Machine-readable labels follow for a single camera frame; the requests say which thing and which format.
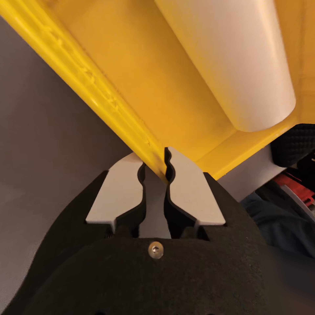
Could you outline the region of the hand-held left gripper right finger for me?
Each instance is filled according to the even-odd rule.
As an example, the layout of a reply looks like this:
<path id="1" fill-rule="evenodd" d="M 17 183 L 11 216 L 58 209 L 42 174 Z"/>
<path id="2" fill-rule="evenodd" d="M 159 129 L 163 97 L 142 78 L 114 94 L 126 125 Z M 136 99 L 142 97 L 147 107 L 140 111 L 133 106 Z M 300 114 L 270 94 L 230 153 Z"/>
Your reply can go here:
<path id="1" fill-rule="evenodd" d="M 226 226 L 226 220 L 201 168 L 173 147 L 165 147 L 168 181 L 163 204 L 171 239 L 208 239 L 207 228 Z"/>

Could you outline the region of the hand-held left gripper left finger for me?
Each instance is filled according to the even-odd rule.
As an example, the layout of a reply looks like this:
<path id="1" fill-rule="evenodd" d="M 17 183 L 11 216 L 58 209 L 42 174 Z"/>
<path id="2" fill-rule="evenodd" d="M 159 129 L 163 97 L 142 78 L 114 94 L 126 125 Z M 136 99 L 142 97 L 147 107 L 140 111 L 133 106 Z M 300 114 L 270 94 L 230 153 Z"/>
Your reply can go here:
<path id="1" fill-rule="evenodd" d="M 108 170 L 86 223 L 108 225 L 113 233 L 126 229 L 138 238 L 147 213 L 144 180 L 145 163 L 135 153 L 120 159 Z"/>

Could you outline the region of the yellow plastic bin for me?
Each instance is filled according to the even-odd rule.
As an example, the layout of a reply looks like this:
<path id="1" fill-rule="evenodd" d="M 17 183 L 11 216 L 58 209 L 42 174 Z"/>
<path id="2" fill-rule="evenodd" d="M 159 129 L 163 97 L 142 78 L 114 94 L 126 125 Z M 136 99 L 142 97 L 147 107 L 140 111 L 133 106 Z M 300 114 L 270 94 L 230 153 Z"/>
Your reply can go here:
<path id="1" fill-rule="evenodd" d="M 296 108 L 237 131 L 154 1 L 1 1 L 1 16 L 162 180 L 174 147 L 219 179 L 296 124 L 314 124 L 315 1 L 275 1 Z"/>

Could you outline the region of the white plastic bottle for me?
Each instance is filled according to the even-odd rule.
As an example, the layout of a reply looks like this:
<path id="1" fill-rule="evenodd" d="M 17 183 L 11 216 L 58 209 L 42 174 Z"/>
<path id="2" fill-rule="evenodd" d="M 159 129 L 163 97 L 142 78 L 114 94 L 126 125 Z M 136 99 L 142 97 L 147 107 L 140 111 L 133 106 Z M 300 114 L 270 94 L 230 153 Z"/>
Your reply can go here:
<path id="1" fill-rule="evenodd" d="M 155 1 L 232 125 L 273 127 L 296 98 L 274 1 Z"/>

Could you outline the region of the black wrist rest pad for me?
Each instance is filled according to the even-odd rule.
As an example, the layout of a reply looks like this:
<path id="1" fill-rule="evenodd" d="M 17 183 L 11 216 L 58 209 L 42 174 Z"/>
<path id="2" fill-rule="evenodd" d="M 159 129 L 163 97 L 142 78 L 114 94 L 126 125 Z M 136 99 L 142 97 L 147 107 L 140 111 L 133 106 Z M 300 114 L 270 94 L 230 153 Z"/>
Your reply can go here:
<path id="1" fill-rule="evenodd" d="M 273 163 L 288 168 L 315 148 L 315 124 L 297 124 L 270 143 Z"/>

